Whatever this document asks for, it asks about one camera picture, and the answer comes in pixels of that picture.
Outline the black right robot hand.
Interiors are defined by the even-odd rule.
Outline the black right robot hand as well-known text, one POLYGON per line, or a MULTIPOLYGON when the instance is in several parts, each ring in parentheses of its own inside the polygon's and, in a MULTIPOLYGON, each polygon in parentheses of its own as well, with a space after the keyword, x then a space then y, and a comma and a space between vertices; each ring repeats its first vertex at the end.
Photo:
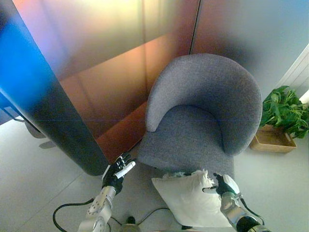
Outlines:
POLYGON ((229 175, 227 174, 220 175, 217 173, 213 173, 213 175, 217 179, 218 185, 212 186, 209 188, 203 188, 202 191, 204 193, 209 193, 209 194, 217 193, 220 196, 222 196, 225 192, 231 192, 234 195, 240 194, 240 190, 239 190, 237 183, 229 175))

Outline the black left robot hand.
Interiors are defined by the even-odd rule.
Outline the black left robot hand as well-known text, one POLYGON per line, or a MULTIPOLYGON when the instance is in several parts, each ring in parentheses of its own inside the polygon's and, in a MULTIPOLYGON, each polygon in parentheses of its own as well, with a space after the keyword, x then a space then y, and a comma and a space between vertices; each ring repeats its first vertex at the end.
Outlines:
POLYGON ((108 166, 103 174, 102 188, 112 186, 116 195, 122 190, 124 176, 136 165, 136 159, 132 159, 128 152, 121 154, 117 160, 108 166))

